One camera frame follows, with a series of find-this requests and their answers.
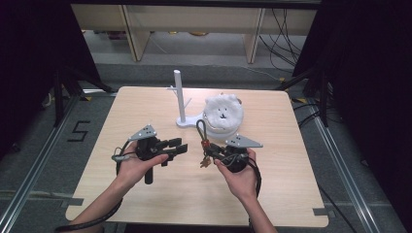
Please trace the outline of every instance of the white stand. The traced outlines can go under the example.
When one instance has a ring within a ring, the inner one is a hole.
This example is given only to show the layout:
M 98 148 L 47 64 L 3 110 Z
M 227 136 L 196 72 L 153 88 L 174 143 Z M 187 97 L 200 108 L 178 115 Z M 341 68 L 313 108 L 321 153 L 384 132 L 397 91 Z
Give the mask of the white stand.
M 199 119 L 203 119 L 203 112 L 201 112 L 197 116 L 186 116 L 185 115 L 185 107 L 188 105 L 191 99 L 188 100 L 186 104 L 184 104 L 184 97 L 183 97 L 183 90 L 182 90 L 182 77 L 181 72 L 179 70 L 174 71 L 175 75 L 175 85 L 176 87 L 170 86 L 167 89 L 175 91 L 176 96 L 178 97 L 178 104 L 179 104 L 179 113 L 180 116 L 176 119 L 176 124 L 181 128 L 188 128 L 188 127 L 196 127 L 196 123 Z M 234 135 L 237 131 L 237 128 L 233 131 L 227 133 L 214 133 L 210 130 L 206 129 L 208 132 L 208 136 L 215 139 L 227 139 L 228 137 Z
M 174 75 L 175 75 L 176 87 L 170 86 L 167 89 L 174 90 L 176 96 L 178 97 L 180 116 L 176 119 L 176 124 L 182 128 L 196 126 L 197 120 L 200 118 L 203 118 L 203 112 L 199 114 L 198 116 L 186 116 L 185 115 L 185 107 L 188 105 L 191 99 L 189 99 L 188 102 L 184 104 L 181 72 L 179 70 L 175 70 Z

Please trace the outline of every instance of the white vertical post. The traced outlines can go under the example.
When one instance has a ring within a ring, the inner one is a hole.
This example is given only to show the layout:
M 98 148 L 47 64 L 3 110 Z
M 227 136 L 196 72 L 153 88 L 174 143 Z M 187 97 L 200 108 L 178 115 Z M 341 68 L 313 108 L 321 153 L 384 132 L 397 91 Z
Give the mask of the white vertical post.
M 181 78 L 181 73 L 178 70 L 174 71 L 175 73 L 175 85 L 176 85 L 176 91 L 178 94 L 178 103 L 179 103 L 179 112 L 180 112 L 180 122 L 185 123 L 186 122 L 186 116 L 185 116 L 185 105 L 183 103 L 183 91 L 182 91 L 182 78 Z

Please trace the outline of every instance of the wooden table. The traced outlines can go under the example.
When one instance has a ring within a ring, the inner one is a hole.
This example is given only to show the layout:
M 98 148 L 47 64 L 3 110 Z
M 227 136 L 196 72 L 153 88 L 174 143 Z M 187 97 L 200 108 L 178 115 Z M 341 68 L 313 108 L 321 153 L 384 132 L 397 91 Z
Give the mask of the wooden table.
M 242 100 L 244 120 L 238 133 L 263 144 L 257 152 L 262 176 L 259 202 L 276 226 L 325 227 L 327 216 L 298 129 L 289 96 L 283 91 L 184 88 L 187 116 L 201 113 L 205 98 L 220 93 L 236 94 Z M 160 140 L 183 138 L 187 153 L 168 166 L 154 167 L 154 182 L 140 181 L 124 197 L 110 221 L 247 225 L 248 216 L 230 193 L 216 166 L 200 168 L 203 150 L 193 128 L 179 128 L 177 97 L 161 87 L 122 87 L 104 123 L 85 171 L 74 194 L 82 206 L 70 206 L 66 216 L 76 217 L 115 178 L 114 149 L 135 132 L 151 124 Z M 223 141 L 211 142 L 224 146 Z

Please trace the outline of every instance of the forearm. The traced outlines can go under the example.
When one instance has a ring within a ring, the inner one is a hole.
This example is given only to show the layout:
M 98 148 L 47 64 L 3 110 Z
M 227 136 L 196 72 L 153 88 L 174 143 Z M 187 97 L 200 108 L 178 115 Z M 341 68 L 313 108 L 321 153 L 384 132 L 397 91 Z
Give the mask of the forearm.
M 257 233 L 276 233 L 277 230 L 270 222 L 257 198 L 240 200 L 251 219 L 252 226 Z
M 109 213 L 127 193 L 131 187 L 122 183 L 119 179 L 114 179 L 109 187 L 102 192 L 81 214 L 79 214 L 70 224 L 89 222 L 103 217 Z M 101 224 L 75 231 L 76 233 L 99 232 Z

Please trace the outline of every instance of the person's left hand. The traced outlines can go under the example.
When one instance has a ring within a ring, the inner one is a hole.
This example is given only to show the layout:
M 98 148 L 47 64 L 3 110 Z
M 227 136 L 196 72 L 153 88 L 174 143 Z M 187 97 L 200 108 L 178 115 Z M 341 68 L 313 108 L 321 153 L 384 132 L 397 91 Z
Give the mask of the person's left hand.
M 137 157 L 136 153 L 134 153 L 137 146 L 137 141 L 133 141 L 129 147 L 124 150 L 123 154 L 129 153 L 130 158 L 121 163 L 118 176 L 116 177 L 116 179 L 119 179 L 129 188 L 142 180 L 150 168 L 166 161 L 168 158 L 167 154 L 161 154 L 150 160 L 142 161 Z

